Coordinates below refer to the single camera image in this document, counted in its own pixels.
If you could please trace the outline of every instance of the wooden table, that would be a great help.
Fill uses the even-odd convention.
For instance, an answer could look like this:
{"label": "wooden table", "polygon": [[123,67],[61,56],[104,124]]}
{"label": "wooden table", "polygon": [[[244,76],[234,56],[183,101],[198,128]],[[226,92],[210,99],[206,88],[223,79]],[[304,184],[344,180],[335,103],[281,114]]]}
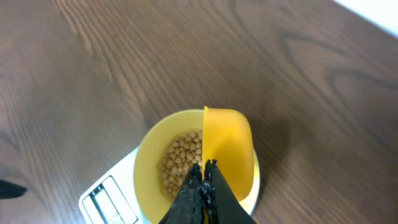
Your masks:
{"label": "wooden table", "polygon": [[398,40],[330,0],[3,0],[0,223],[79,196],[168,114],[252,127],[258,223],[396,223]]}

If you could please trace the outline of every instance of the white kitchen scale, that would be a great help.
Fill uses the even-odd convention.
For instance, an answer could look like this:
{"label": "white kitchen scale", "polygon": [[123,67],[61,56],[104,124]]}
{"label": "white kitchen scale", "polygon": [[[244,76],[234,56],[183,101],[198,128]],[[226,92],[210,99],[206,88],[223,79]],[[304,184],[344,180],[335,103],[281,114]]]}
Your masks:
{"label": "white kitchen scale", "polygon": [[[150,223],[139,208],[134,190],[136,148],[97,180],[79,199],[79,209],[86,223],[138,224]],[[254,181],[249,195],[240,202],[251,215],[260,189],[260,172],[254,154]]]}

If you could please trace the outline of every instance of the scale platform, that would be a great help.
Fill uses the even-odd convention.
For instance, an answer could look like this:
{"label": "scale platform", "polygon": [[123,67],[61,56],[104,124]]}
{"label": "scale platform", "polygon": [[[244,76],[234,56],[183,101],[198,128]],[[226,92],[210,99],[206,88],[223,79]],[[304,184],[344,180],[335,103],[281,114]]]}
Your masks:
{"label": "scale platform", "polygon": [[[137,147],[97,180],[79,199],[79,209],[86,223],[150,223],[139,208],[134,190],[134,162]],[[240,202],[252,214],[260,189],[259,163],[254,153],[254,180],[249,195]]]}

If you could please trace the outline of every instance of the black object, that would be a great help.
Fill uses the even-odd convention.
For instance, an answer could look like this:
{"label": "black object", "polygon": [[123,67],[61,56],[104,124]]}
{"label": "black object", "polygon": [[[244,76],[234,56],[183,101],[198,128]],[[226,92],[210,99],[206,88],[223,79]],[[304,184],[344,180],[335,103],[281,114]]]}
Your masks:
{"label": "black object", "polygon": [[0,199],[18,198],[24,195],[26,191],[25,187],[0,180]]}
{"label": "black object", "polygon": [[206,162],[204,180],[199,165],[193,165],[161,224],[202,224],[204,213],[209,224],[256,223],[240,206],[216,163]]}

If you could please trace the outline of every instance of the yellow bowl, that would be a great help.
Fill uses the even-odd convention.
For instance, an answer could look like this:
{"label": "yellow bowl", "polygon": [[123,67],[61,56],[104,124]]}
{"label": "yellow bowl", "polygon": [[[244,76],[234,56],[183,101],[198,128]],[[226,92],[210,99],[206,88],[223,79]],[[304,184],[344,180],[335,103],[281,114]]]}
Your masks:
{"label": "yellow bowl", "polygon": [[249,214],[253,211],[260,178],[248,121],[234,110],[186,110],[157,123],[146,134],[137,152],[134,189],[141,211],[152,223],[158,223],[171,206],[160,192],[157,163],[176,136],[203,128],[206,129],[203,159],[218,160],[220,170],[243,209]]}
{"label": "yellow bowl", "polygon": [[138,204],[148,220],[158,223],[171,206],[160,192],[157,163],[179,134],[203,128],[203,110],[186,110],[164,118],[144,137],[134,164],[134,189]]}

